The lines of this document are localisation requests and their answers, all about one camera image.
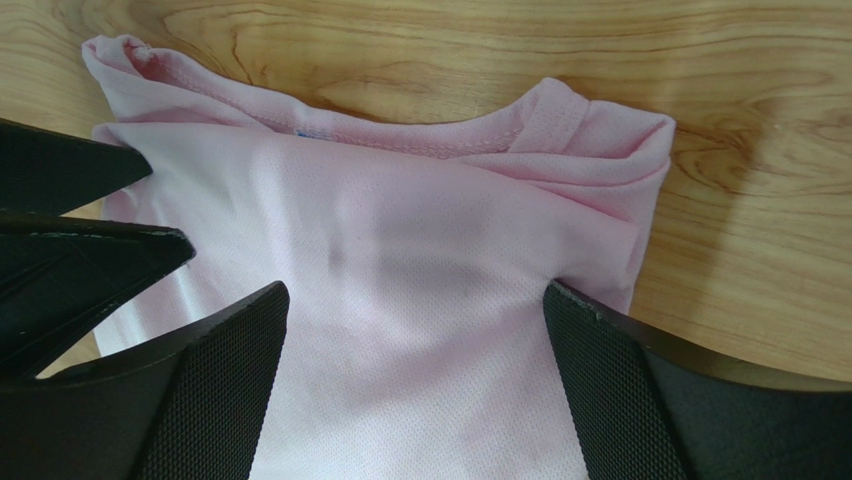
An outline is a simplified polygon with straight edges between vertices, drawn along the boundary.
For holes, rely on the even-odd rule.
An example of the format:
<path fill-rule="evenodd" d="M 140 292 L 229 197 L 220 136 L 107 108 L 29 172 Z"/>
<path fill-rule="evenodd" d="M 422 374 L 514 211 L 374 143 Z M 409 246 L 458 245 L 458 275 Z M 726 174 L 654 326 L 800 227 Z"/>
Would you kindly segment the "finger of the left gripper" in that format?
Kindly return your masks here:
<path fill-rule="evenodd" d="M 59 216 L 152 174 L 138 151 L 1 121 L 1 208 Z"/>
<path fill-rule="evenodd" d="M 194 255 L 177 229 L 2 213 L 2 379 L 36 377 Z"/>

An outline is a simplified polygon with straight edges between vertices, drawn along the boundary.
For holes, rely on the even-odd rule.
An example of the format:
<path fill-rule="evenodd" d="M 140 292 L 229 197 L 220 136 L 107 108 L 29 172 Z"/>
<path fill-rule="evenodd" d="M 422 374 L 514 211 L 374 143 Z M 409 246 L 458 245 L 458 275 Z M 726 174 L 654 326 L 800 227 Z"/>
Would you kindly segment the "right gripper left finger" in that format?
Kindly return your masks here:
<path fill-rule="evenodd" d="M 273 282 L 187 326 L 1 385 L 5 479 L 245 479 L 286 335 Z"/>

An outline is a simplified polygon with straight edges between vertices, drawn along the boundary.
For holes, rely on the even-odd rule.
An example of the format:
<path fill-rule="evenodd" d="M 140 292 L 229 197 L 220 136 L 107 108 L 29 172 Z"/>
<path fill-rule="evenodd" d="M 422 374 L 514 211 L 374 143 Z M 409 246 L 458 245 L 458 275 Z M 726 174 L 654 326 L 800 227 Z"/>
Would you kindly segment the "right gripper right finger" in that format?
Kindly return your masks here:
<path fill-rule="evenodd" d="M 725 355 L 559 282 L 547 332 L 593 479 L 847 479 L 851 386 Z"/>

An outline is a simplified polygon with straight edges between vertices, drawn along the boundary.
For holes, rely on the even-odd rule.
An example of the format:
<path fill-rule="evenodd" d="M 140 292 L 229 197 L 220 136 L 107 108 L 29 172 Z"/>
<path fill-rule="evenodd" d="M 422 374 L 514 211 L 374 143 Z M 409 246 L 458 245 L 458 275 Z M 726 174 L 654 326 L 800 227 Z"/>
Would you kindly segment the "pink t shirt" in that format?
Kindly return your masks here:
<path fill-rule="evenodd" d="M 627 311 L 675 121 L 544 79 L 491 114 L 374 123 L 123 35 L 84 43 L 148 178 L 105 219 L 195 257 L 94 331 L 110 355 L 273 282 L 287 336 L 255 479 L 582 479 L 546 333 L 561 280 Z"/>

